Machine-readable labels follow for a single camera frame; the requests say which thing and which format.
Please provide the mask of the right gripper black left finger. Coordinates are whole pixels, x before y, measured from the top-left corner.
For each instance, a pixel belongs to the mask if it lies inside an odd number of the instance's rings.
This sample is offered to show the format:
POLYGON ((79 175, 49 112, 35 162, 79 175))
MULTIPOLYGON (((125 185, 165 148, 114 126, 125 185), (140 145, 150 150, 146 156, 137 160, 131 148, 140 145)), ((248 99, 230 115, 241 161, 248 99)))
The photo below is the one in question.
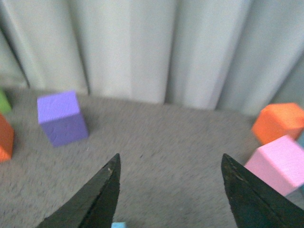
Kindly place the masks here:
POLYGON ((120 193, 121 159, 116 154, 39 228, 110 228, 120 193))

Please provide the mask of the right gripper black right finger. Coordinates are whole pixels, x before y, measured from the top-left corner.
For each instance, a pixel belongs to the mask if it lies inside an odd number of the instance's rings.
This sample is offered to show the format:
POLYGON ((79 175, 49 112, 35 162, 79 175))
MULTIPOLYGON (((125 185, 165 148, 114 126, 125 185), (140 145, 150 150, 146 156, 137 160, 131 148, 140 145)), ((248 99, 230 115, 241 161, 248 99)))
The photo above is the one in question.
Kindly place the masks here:
POLYGON ((304 210, 223 154, 225 192, 239 228, 302 228, 304 210))

